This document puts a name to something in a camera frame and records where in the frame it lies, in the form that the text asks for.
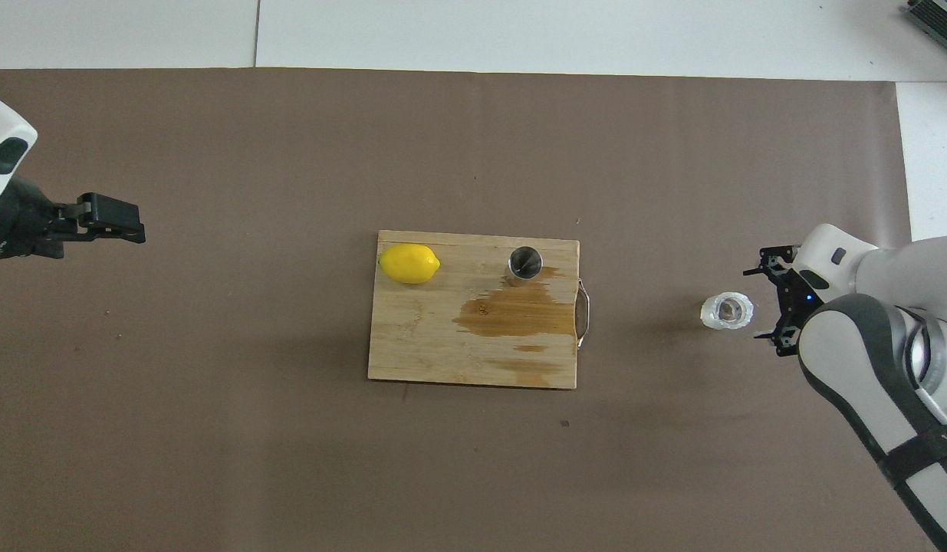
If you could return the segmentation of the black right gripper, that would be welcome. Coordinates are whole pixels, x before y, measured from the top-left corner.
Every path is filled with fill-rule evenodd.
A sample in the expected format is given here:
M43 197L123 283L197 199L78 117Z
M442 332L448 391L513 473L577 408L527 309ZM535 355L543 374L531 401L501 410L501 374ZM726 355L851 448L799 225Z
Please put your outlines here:
M796 356L801 329L817 308L817 295L792 267L796 251L796 245L760 248L756 267L744 271L744 276L763 274L779 278L778 303L781 318L771 330L753 335L754 340L774 348L778 357Z

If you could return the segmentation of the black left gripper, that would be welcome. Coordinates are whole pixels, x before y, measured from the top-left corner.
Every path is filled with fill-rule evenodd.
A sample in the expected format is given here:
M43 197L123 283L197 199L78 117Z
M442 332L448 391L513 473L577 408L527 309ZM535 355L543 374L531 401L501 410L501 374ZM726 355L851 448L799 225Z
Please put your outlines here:
M0 195L0 261L31 255L63 259L64 242L95 240L144 244L139 206L95 192L58 205L23 178L11 178Z

